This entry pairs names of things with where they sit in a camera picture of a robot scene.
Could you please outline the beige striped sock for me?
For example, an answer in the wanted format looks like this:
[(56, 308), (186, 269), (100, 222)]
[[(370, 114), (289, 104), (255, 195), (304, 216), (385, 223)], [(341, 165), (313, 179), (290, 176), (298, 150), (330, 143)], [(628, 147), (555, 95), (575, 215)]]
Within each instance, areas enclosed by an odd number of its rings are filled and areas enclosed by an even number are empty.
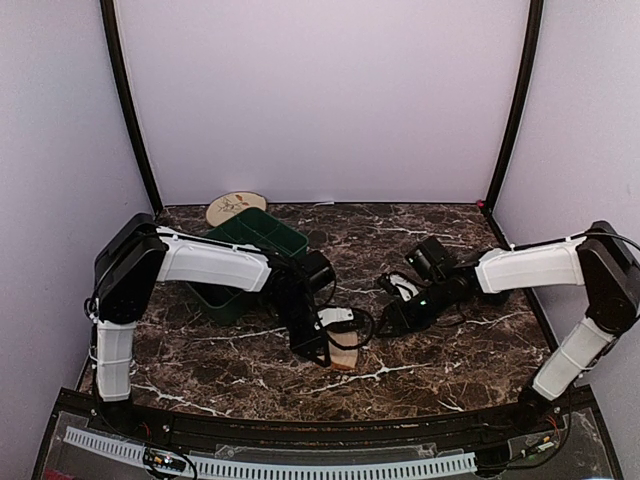
[[(328, 332), (329, 339), (342, 346), (355, 346), (358, 343), (356, 332)], [(344, 350), (329, 342), (329, 355), (331, 368), (335, 370), (351, 371), (356, 368), (358, 360), (358, 349)]]

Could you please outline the green divided organizer tray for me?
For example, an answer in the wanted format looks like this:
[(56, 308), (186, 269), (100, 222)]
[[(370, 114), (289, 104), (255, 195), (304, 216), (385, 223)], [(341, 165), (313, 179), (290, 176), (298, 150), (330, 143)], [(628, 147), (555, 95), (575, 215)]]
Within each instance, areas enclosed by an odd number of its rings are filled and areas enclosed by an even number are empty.
[[(205, 238), (234, 244), (251, 244), (301, 258), (307, 253), (308, 238), (269, 213), (252, 207), (213, 228)], [(189, 283), (205, 313), (219, 326), (236, 323), (257, 307), (264, 295), (241, 289), (204, 283)]]

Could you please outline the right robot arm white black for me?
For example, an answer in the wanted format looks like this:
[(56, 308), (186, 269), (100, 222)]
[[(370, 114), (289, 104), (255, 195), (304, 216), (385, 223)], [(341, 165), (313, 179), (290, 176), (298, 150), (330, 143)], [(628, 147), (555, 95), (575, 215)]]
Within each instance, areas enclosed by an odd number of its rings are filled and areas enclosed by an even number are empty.
[(405, 256), (423, 286), (380, 277), (394, 299), (384, 308), (376, 334), (400, 337), (426, 330), (446, 309), (473, 297), (500, 302), (513, 290), (584, 287), (583, 318), (531, 380), (532, 395), (511, 410), (511, 426), (530, 434), (547, 420), (547, 402), (560, 397), (638, 321), (639, 263), (631, 252), (636, 246), (606, 221), (570, 237), (494, 248), (465, 259), (430, 236)]

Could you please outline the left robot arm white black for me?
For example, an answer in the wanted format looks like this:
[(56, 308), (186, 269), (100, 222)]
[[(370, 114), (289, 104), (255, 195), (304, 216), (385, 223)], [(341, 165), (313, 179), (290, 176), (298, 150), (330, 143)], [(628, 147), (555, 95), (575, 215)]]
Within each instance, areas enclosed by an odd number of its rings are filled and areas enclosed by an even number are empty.
[(157, 225), (148, 214), (134, 215), (98, 254), (84, 304), (94, 324), (94, 390), (106, 402), (103, 421), (120, 436), (141, 427), (140, 412), (126, 400), (134, 332), (156, 284), (190, 282), (263, 294), (289, 333), (291, 351), (328, 367), (330, 337), (315, 294), (334, 279), (319, 251), (286, 257), (266, 246), (188, 235)]

